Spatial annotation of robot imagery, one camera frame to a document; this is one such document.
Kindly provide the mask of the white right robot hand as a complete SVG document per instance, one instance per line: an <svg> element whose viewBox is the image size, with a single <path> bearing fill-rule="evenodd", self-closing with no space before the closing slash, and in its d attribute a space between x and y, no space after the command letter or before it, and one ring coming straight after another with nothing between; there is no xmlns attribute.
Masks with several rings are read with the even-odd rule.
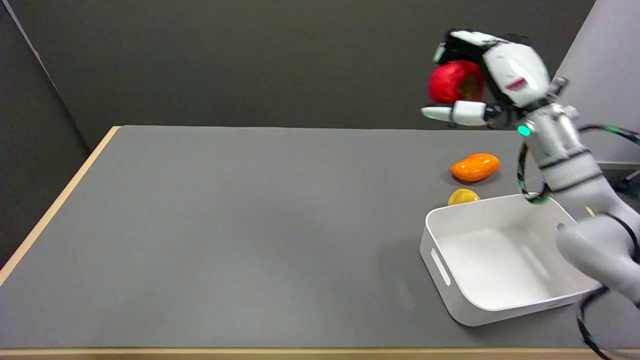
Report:
<svg viewBox="0 0 640 360"><path fill-rule="evenodd" d="M549 104L551 77L525 36L452 28L436 49L421 114L458 126L508 129Z"/></svg>

